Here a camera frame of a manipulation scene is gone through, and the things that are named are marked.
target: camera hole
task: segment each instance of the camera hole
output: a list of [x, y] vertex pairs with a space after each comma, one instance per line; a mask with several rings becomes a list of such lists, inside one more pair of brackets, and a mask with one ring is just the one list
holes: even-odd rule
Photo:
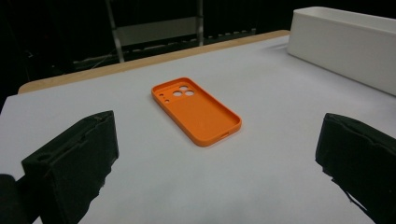
[[194, 95], [194, 91], [186, 91], [186, 95], [192, 96], [192, 95]]
[[174, 91], [174, 96], [181, 96], [181, 91]]

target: white surface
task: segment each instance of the white surface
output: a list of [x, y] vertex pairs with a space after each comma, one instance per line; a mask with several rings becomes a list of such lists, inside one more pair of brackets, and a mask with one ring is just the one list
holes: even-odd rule
[[[396, 97], [290, 56], [288, 37], [7, 99], [0, 171], [78, 120], [114, 110], [120, 158], [80, 223], [374, 223], [315, 162], [325, 113], [396, 136]], [[243, 120], [196, 146], [150, 96], [190, 77]]]
[[288, 52], [396, 95], [396, 20], [326, 7], [294, 10]]

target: table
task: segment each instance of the table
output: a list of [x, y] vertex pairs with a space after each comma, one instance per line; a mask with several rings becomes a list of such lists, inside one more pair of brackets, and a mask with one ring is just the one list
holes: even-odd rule
[[216, 44], [206, 45], [202, 47], [197, 47], [193, 49], [184, 49], [176, 52], [166, 53], [158, 56], [153, 56], [145, 59], [139, 59], [130, 61], [127, 63], [117, 63], [105, 67], [95, 68], [91, 70], [85, 70], [81, 72], [76, 72], [73, 74], [67, 74], [64, 76], [58, 77], [49, 77], [44, 78], [32, 82], [28, 82], [22, 85], [18, 91], [18, 93], [26, 93], [29, 91], [38, 91], [42, 89], [46, 89], [49, 87], [59, 86], [67, 83], [72, 83], [76, 81], [81, 81], [85, 79], [90, 79], [94, 77], [101, 77], [106, 75], [115, 74], [118, 72], [125, 72], [131, 69], [136, 69], [144, 66], [153, 65], [156, 63], [166, 63], [172, 60], [181, 59], [185, 57], [190, 57], [192, 55], [207, 53], [214, 50], [219, 49], [227, 49], [231, 47], [236, 47], [240, 45], [245, 45], [249, 43], [254, 43], [257, 41], [263, 41], [266, 39], [280, 37], [282, 35], [288, 35], [290, 31], [280, 30], [274, 31], [271, 33], [261, 34], [261, 35], [253, 35], [244, 38], [238, 38], [234, 40], [224, 41]]
[[[322, 173], [315, 151], [329, 112], [396, 136], [396, 97], [290, 56], [288, 40], [27, 85], [41, 90], [7, 98], [0, 117], [0, 170], [20, 178], [23, 158], [79, 119], [111, 109], [120, 158], [80, 223], [373, 223]], [[177, 77], [230, 107], [241, 130], [196, 146], [150, 96]]]

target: dark background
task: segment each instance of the dark background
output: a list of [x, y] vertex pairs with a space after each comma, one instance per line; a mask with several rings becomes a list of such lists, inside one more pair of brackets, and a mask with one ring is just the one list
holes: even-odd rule
[[[112, 0], [118, 26], [196, 15], [193, 0]], [[396, 19], [389, 2], [204, 0], [204, 37], [289, 30], [292, 11], [333, 7]], [[115, 54], [105, 0], [0, 1], [0, 110], [26, 82], [81, 70], [79, 62]]]

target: wooden table edge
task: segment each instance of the wooden table edge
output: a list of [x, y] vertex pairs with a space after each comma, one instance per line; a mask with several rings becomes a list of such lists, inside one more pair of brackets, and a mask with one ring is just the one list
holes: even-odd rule
[[31, 81], [23, 84], [18, 91], [18, 94], [26, 93], [29, 91], [38, 91], [43, 90], [50, 87], [61, 86], [64, 84], [77, 82], [81, 80], [91, 79], [95, 77], [107, 76], [119, 72], [128, 71], [131, 69], [136, 69], [139, 67], [144, 67], [148, 65], [153, 65], [156, 63], [165, 63], [176, 59], [181, 59], [201, 53], [207, 53], [214, 50], [219, 49], [227, 49], [231, 47], [236, 47], [240, 45], [245, 45], [249, 43], [254, 43], [258, 41], [263, 41], [267, 39], [272, 39], [276, 37], [281, 37], [284, 35], [289, 35], [290, 31], [280, 30], [274, 31], [270, 33], [260, 34], [260, 35], [251, 35], [243, 38], [228, 40], [224, 42], [219, 42], [216, 44], [205, 45], [201, 47], [196, 47], [192, 49], [183, 49], [179, 51], [174, 51], [170, 53], [165, 53], [161, 55], [156, 55], [153, 57], [138, 59], [134, 61], [129, 61], [126, 63], [116, 63], [108, 66], [98, 67], [91, 70], [85, 70], [81, 72], [61, 75], [57, 77], [49, 77], [44, 79], [39, 79], [35, 81]]

